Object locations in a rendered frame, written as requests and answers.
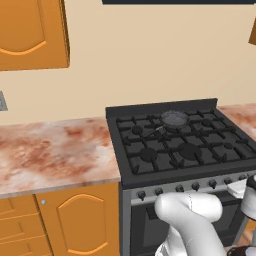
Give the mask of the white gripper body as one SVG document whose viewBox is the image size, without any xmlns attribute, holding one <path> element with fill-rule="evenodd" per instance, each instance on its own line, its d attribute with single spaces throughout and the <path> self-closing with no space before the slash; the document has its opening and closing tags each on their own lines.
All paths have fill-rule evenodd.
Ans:
<svg viewBox="0 0 256 256">
<path fill-rule="evenodd" d="M 227 191 L 235 198 L 243 199 L 245 196 L 246 182 L 247 180 L 243 179 L 230 183 L 227 185 Z"/>
</svg>

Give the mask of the dark grey stove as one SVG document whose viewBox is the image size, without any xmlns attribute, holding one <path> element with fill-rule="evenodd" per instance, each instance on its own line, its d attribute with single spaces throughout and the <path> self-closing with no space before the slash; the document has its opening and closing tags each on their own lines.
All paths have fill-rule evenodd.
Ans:
<svg viewBox="0 0 256 256">
<path fill-rule="evenodd" d="M 131 200 L 138 191 L 210 193 L 227 191 L 224 179 L 233 182 L 256 175 L 256 141 L 216 109 L 217 100 L 152 103 L 108 107 L 106 119 L 121 175 L 119 184 L 120 256 L 130 254 Z M 185 112 L 189 123 L 179 129 L 157 128 L 160 115 Z M 211 179 L 217 182 L 213 189 Z M 200 184 L 198 191 L 192 189 Z"/>
</svg>

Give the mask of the grey frying pan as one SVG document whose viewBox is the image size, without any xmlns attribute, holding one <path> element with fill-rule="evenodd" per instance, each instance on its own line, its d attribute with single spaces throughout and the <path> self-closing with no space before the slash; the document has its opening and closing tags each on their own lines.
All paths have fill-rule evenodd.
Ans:
<svg viewBox="0 0 256 256">
<path fill-rule="evenodd" d="M 179 129 L 185 127 L 189 123 L 189 116 L 182 111 L 169 110 L 160 115 L 161 124 L 153 130 L 146 132 L 145 137 L 150 136 L 162 128 Z"/>
</svg>

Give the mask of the dark oven door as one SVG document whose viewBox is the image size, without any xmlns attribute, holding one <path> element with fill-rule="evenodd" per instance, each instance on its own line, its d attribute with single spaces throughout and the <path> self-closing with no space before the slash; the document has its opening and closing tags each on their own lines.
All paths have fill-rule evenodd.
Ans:
<svg viewBox="0 0 256 256">
<path fill-rule="evenodd" d="M 235 244 L 247 224 L 241 211 L 241 199 L 221 202 L 222 217 L 213 223 L 225 247 Z M 158 246 L 168 234 L 168 224 L 161 221 L 154 210 L 154 203 L 131 206 L 130 254 L 154 256 Z"/>
</svg>

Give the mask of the orange base cupboard door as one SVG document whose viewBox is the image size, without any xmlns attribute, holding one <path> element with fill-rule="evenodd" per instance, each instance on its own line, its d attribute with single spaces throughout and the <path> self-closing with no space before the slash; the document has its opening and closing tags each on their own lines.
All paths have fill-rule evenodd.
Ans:
<svg viewBox="0 0 256 256">
<path fill-rule="evenodd" d="M 36 199 L 54 256 L 119 256 L 117 183 L 41 193 Z"/>
</svg>

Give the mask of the orange drawer front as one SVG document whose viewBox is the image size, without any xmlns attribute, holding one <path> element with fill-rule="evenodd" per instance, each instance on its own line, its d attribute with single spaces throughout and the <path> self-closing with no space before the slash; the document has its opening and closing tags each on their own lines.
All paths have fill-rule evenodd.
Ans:
<svg viewBox="0 0 256 256">
<path fill-rule="evenodd" d="M 42 236 L 0 244 L 0 256 L 52 256 L 52 252 Z"/>
<path fill-rule="evenodd" d="M 34 238 L 44 234 L 38 214 L 0 220 L 0 243 Z"/>
<path fill-rule="evenodd" d="M 0 219 L 12 218 L 37 212 L 32 195 L 0 199 Z"/>
</svg>

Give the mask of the grey wall socket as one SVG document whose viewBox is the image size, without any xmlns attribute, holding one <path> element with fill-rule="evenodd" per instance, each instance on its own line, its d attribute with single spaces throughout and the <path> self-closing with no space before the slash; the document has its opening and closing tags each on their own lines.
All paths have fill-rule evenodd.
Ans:
<svg viewBox="0 0 256 256">
<path fill-rule="evenodd" d="M 0 111 L 8 111 L 7 104 L 2 91 L 0 91 Z"/>
</svg>

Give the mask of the orange wall cupboard door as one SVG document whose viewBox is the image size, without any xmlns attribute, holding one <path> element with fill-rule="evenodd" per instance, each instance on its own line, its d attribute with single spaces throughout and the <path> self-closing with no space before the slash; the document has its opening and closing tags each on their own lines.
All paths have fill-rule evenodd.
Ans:
<svg viewBox="0 0 256 256">
<path fill-rule="evenodd" d="M 69 64 L 64 0 L 0 0 L 0 71 Z"/>
</svg>

